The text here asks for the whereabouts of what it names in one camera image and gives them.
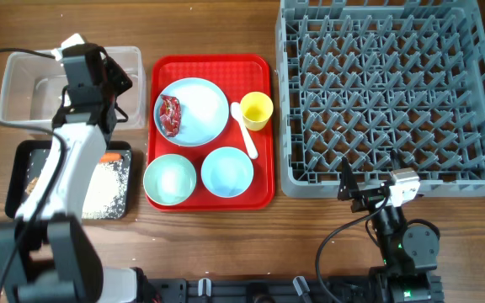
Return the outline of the red snack wrapper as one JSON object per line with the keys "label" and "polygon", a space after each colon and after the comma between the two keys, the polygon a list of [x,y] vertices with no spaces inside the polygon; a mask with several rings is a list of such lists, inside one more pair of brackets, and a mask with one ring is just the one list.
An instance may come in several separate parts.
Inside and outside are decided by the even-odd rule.
{"label": "red snack wrapper", "polygon": [[182,119],[180,102],[176,97],[161,95],[160,120],[166,136],[175,137],[180,130]]}

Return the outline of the yellow plastic cup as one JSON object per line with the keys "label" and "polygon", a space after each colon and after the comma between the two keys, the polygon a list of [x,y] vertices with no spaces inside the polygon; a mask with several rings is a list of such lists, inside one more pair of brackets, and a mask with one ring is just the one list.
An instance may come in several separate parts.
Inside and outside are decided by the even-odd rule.
{"label": "yellow plastic cup", "polygon": [[274,111],[272,99],[265,93],[247,93],[240,102],[243,122],[249,130],[262,130]]}

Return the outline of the white plastic spoon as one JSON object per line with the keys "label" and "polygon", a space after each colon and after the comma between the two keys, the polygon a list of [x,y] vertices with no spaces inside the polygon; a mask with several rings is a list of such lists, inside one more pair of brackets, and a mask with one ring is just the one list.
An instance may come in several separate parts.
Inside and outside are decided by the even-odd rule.
{"label": "white plastic spoon", "polygon": [[246,147],[248,156],[253,160],[257,159],[258,151],[256,146],[253,143],[253,140],[248,132],[248,129],[246,128],[243,122],[243,114],[240,108],[240,103],[237,103],[237,102],[231,103],[230,113],[232,118],[239,124],[240,131],[242,133],[243,142]]}

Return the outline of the brown food lump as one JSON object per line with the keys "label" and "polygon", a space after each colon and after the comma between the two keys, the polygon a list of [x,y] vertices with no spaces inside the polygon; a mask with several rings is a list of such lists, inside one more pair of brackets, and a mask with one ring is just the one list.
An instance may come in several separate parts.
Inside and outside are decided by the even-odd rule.
{"label": "brown food lump", "polygon": [[26,188],[25,188],[25,191],[24,191],[24,192],[25,192],[27,195],[31,195],[31,194],[32,194],[32,192],[33,192],[33,190],[35,189],[35,185],[37,184],[37,182],[38,182],[38,177],[34,177],[34,178],[33,178],[33,179],[32,179],[32,180],[31,180],[31,181],[28,183],[28,185],[26,186]]}

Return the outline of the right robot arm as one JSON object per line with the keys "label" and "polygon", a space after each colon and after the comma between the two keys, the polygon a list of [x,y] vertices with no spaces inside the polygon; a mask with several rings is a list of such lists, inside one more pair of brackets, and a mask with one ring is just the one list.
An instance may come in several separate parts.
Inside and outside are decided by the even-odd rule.
{"label": "right robot arm", "polygon": [[349,200],[351,211],[367,212],[373,241],[380,249],[381,267],[370,270],[370,287],[377,302],[442,302],[444,292],[437,269],[440,231],[422,220],[407,220],[402,206],[418,196],[420,178],[392,152],[388,180],[361,189],[349,161],[341,164],[338,199]]}

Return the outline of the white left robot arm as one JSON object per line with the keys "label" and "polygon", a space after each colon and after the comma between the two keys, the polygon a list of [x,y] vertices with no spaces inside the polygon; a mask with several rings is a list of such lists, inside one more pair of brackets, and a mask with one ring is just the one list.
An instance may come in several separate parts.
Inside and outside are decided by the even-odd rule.
{"label": "white left robot arm", "polygon": [[131,86],[98,47],[66,50],[62,104],[47,132],[52,144],[33,193],[0,222],[0,299],[10,302],[133,302],[140,274],[106,268],[82,227],[93,171],[118,119],[116,99]]}

